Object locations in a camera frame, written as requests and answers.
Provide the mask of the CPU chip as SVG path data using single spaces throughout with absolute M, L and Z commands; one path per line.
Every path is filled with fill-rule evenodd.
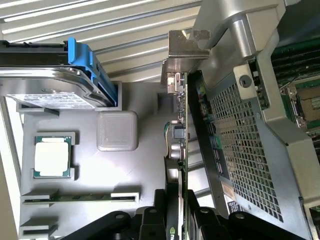
M 33 177 L 71 177 L 72 137 L 38 135 L 35 137 Z

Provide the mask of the CPU socket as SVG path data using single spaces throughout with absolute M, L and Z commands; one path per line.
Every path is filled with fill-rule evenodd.
M 307 134 L 320 134 L 320 78 L 291 82 L 284 88 L 287 117 Z

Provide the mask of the loose green RAM stick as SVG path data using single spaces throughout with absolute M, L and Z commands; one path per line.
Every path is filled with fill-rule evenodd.
M 122 193 L 108 194 L 89 194 L 89 195 L 53 195 L 47 198 L 27 198 L 26 204 L 54 204 L 54 203 L 73 203 L 73 202 L 135 202 L 139 197 L 137 195 L 125 195 Z

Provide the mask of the blue disk caddy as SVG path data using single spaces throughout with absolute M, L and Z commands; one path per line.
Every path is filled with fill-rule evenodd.
M 100 79 L 117 94 L 118 88 L 110 80 L 91 48 L 70 37 L 63 43 L 11 43 L 0 40 L 0 67 L 71 67 L 84 71 L 91 79 Z

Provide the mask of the open metal PC case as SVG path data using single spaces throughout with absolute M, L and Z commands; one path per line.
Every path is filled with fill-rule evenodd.
M 202 0 L 189 106 L 213 204 L 320 240 L 320 139 L 287 118 L 272 53 L 320 38 L 320 0 Z

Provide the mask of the silver hard disk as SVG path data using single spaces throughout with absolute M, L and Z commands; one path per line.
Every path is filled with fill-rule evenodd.
M 114 107 L 118 100 L 113 88 L 74 67 L 0 67 L 0 96 L 51 110 Z

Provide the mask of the green Dell motherboard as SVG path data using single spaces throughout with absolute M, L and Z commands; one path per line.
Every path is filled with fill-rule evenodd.
M 320 140 L 320 37 L 276 47 L 271 62 L 287 118 Z

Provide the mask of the grey parts rack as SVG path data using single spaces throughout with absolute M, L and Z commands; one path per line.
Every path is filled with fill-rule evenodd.
M 150 206 L 154 191 L 165 187 L 163 157 L 166 153 L 164 125 L 175 117 L 172 101 L 156 82 L 122 85 L 124 110 L 138 116 L 138 147 L 132 151 L 101 151 L 97 146 L 94 110 L 64 110 L 54 114 L 22 114 L 16 102 L 0 97 L 0 240 L 23 239 L 19 227 L 30 218 L 57 226 L 54 236 L 69 233 L 115 211 L 134 213 Z M 74 132 L 72 162 L 76 176 L 54 181 L 35 180 L 34 137 L 38 132 Z M 61 195 L 139 193 L 137 202 L 58 203 L 49 207 L 23 206 L 21 196 L 32 190 Z

